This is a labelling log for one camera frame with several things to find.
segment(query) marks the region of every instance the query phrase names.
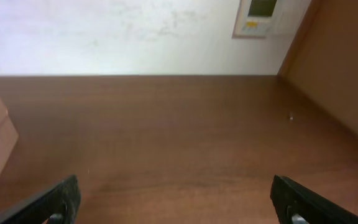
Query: wall-mounted control panel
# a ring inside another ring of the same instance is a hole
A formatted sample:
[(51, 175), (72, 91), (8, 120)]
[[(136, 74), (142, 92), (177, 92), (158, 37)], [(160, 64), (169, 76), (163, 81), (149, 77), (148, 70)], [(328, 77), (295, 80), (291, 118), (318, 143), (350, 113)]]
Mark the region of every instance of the wall-mounted control panel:
[(242, 0), (234, 37), (294, 35), (311, 0)]

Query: dark display screen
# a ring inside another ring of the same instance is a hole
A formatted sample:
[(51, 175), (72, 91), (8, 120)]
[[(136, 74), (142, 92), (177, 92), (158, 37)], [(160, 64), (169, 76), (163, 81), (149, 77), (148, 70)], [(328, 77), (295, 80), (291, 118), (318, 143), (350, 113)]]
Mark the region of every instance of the dark display screen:
[(248, 16), (271, 17), (277, 0), (252, 0)]

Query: wooden trim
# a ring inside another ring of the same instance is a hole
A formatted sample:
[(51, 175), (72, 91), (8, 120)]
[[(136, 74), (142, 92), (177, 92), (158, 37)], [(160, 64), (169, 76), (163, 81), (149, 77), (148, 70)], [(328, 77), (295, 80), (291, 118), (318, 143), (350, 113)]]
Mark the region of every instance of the wooden trim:
[(310, 2), (309, 8), (302, 20), (301, 26), (299, 27), (298, 32), (296, 33), (296, 36), (293, 39), (291, 47), (288, 50), (287, 55), (285, 56), (284, 62), (280, 70), (278, 71), (278, 75), (284, 77), (290, 71), (290, 67), (292, 63), (295, 61), (296, 56), (298, 55), (302, 42), (307, 36), (307, 33), (311, 25), (313, 24), (313, 20), (317, 15), (318, 9), (322, 1), (323, 0), (312, 0)]

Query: black object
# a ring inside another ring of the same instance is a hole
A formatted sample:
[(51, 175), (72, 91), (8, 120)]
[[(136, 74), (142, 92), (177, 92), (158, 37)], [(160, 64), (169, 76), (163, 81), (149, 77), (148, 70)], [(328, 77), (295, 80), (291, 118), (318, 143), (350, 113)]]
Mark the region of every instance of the black object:
[[(358, 224), (358, 216), (288, 177), (275, 176), (270, 192), (280, 224)], [(306, 222), (293, 220), (304, 218)]]
[(0, 223), (74, 223), (81, 194), (75, 175), (0, 213)]

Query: white electronic device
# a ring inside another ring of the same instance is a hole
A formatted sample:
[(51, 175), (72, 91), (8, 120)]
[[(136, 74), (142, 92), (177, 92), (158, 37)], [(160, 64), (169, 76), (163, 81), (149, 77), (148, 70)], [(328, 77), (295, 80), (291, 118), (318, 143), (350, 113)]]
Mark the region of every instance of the white electronic device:
[(295, 35), (311, 0), (242, 0), (234, 37)]

